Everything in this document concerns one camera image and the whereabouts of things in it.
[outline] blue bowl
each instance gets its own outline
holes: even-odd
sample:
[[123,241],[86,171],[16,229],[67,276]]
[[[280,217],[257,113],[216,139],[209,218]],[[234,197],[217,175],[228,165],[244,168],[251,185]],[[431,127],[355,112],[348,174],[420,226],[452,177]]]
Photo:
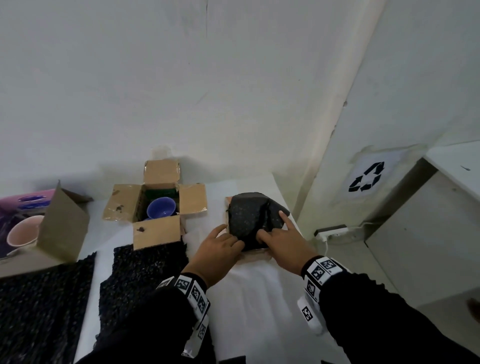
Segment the blue bowl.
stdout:
[[165,218],[172,216],[175,212],[176,204],[170,197],[161,197],[153,200],[147,207],[149,218]]

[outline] recycling symbol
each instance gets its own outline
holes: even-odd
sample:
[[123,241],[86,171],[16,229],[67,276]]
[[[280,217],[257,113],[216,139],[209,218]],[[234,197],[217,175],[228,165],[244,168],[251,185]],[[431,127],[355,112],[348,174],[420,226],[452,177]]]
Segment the recycling symbol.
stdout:
[[[348,192],[355,192],[355,191],[358,191],[359,189],[360,189],[360,191],[366,191],[366,190],[371,189],[380,180],[380,177],[382,176],[381,173],[385,169],[384,166],[385,166],[385,162],[373,163],[370,167],[368,167],[368,169],[361,176],[357,177],[352,182],[352,184],[348,188]],[[361,181],[363,179],[363,176],[364,175],[367,176],[372,171],[373,171],[373,174],[376,175],[375,178],[373,179],[373,181],[371,183],[369,181],[368,183],[365,183],[364,185],[362,185]]]

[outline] person's left arm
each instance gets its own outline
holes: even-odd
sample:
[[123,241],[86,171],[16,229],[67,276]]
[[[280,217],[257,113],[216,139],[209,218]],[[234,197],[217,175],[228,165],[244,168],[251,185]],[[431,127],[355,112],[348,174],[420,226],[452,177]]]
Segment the person's left arm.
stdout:
[[[212,230],[181,273],[197,282],[203,294],[228,273],[245,246],[230,234],[218,236],[225,227]],[[149,362],[154,357],[176,361],[197,322],[184,291],[172,285],[160,287],[78,363],[112,359]]]

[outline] pink bowl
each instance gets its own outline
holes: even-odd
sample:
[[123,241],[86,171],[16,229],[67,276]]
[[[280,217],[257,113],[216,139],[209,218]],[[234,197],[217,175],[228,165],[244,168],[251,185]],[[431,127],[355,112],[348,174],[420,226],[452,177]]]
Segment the pink bowl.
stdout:
[[31,216],[20,221],[7,235],[7,244],[15,248],[34,243],[38,238],[43,215]]

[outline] person's right arm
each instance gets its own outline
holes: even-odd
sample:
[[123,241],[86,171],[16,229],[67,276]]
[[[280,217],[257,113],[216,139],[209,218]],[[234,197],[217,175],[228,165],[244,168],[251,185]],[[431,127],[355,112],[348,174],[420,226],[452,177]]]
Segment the person's right arm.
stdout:
[[[278,265],[304,277],[321,257],[290,219],[288,230],[260,230]],[[480,363],[480,358],[445,337],[423,314],[398,294],[388,292],[366,274],[334,274],[322,286],[319,304],[328,331],[356,363]]]

